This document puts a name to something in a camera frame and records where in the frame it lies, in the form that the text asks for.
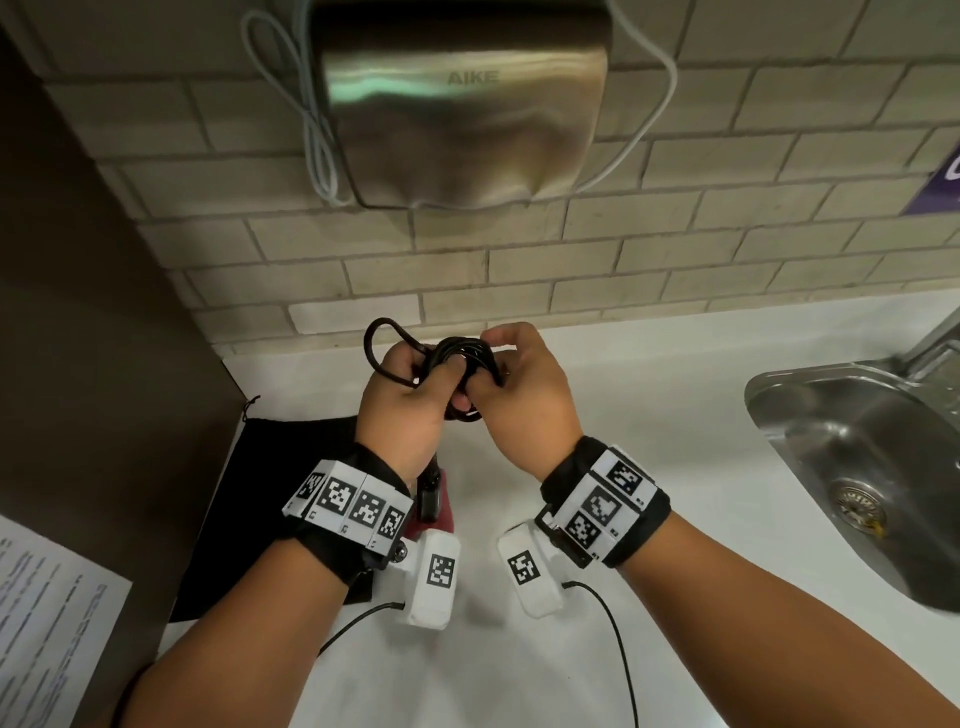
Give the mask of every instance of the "red object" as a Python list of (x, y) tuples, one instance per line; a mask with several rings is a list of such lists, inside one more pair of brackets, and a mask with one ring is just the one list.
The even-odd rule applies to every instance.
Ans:
[(440, 517), (436, 523), (424, 523), (417, 518), (416, 510), (407, 527), (403, 531), (404, 538), (415, 541), (420, 533), (427, 528), (437, 528), (441, 531), (453, 533), (453, 510), (450, 508), (450, 498), (446, 492), (446, 471), (440, 471)]

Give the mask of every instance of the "stainless steel sink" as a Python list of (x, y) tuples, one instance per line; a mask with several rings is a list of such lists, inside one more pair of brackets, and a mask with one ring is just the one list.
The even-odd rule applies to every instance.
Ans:
[(960, 381), (954, 392), (948, 368), (929, 381), (882, 362), (774, 372), (750, 381), (746, 401), (860, 558), (916, 601), (960, 613)]

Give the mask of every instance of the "forearm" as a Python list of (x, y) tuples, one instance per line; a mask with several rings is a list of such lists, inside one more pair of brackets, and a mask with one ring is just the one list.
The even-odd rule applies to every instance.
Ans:
[(676, 514), (620, 570), (732, 728), (960, 725), (866, 632)]
[(141, 678), (124, 728), (286, 726), (347, 587), (278, 541)]

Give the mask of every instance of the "black cable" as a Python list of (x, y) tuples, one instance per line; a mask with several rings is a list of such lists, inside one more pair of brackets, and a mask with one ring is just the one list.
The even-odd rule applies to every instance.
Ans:
[(327, 641), (324, 643), (324, 646), (320, 648), (320, 652), (317, 653), (317, 657), (319, 658), (322, 654), (324, 654), (324, 653), (326, 652), (326, 649), (327, 649), (328, 647), (330, 647), (333, 643), (335, 643), (337, 640), (339, 640), (341, 637), (343, 637), (343, 636), (344, 636), (344, 633), (345, 633), (348, 629), (350, 629), (350, 627), (352, 627), (354, 624), (356, 624), (358, 621), (360, 621), (361, 619), (366, 619), (366, 618), (369, 617), (370, 615), (376, 614), (377, 612), (380, 612), (381, 610), (384, 610), (384, 609), (403, 609), (405, 606), (406, 606), (406, 604), (404, 604), (402, 601), (388, 601), (388, 602), (385, 602), (385, 603), (383, 603), (383, 604), (378, 604), (377, 606), (373, 607), (372, 609), (368, 609), (366, 612), (364, 612), (364, 613), (363, 613), (362, 615), (360, 615), (359, 617), (356, 617), (356, 618), (354, 618), (354, 619), (351, 619), (351, 620), (347, 623), (347, 626), (345, 626), (343, 629), (341, 629), (339, 632), (337, 632), (337, 634), (335, 634), (333, 637), (331, 637), (329, 640), (327, 640)]
[[(415, 352), (423, 355), (423, 363), (420, 364), (418, 377), (416, 380), (404, 379), (393, 372), (388, 372), (383, 365), (376, 360), (373, 355), (373, 335), (380, 327), (389, 326), (396, 331), (403, 341), (405, 341)], [(411, 389), (416, 389), (420, 383), (426, 379), (434, 367), (443, 364), (450, 356), (455, 353), (461, 354), (467, 360), (467, 370), (463, 378), (457, 385), (460, 392), (466, 392), (467, 380), (470, 379), (478, 369), (486, 369), (493, 377), (493, 381), (498, 387), (503, 386), (503, 377), (497, 367), (496, 359), (493, 357), (493, 349), (483, 339), (476, 339), (470, 336), (448, 336), (435, 347), (427, 347), (421, 344), (417, 339), (411, 336), (403, 327), (393, 319), (380, 318), (373, 321), (363, 336), (363, 351), (367, 355), (367, 361), (373, 367), (373, 370), (381, 376), (385, 376), (390, 381), (402, 384)], [(476, 407), (472, 407), (469, 412), (462, 412), (452, 404), (447, 404), (444, 415), (448, 420), (460, 420), (466, 423), (476, 422), (480, 419), (480, 413)]]
[(569, 589), (570, 587), (580, 587), (581, 589), (586, 589), (596, 597), (596, 600), (600, 602), (600, 606), (603, 607), (603, 611), (607, 613), (610, 624), (613, 626), (613, 633), (616, 636), (616, 646), (620, 648), (620, 657), (623, 658), (623, 672), (627, 676), (627, 690), (630, 691), (630, 706), (634, 709), (634, 728), (640, 728), (640, 716), (636, 712), (634, 681), (630, 678), (630, 666), (627, 664), (627, 650), (623, 648), (623, 639), (620, 637), (620, 629), (616, 626), (616, 619), (613, 618), (613, 612), (610, 611), (610, 607), (607, 606), (607, 602), (603, 600), (603, 597), (594, 591), (592, 587), (584, 584), (582, 581), (565, 581), (561, 584), (561, 586), (563, 586), (564, 589)]

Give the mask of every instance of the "wrist-mounted device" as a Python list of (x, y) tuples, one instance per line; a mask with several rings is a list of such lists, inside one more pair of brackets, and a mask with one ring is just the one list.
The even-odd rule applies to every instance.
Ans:
[(543, 481), (546, 507), (535, 523), (581, 569), (618, 567), (670, 515), (670, 498), (632, 458), (582, 437)]
[(414, 501), (399, 475), (356, 444), (343, 460), (321, 460), (283, 506), (278, 538), (296, 538), (350, 585), (384, 569)]

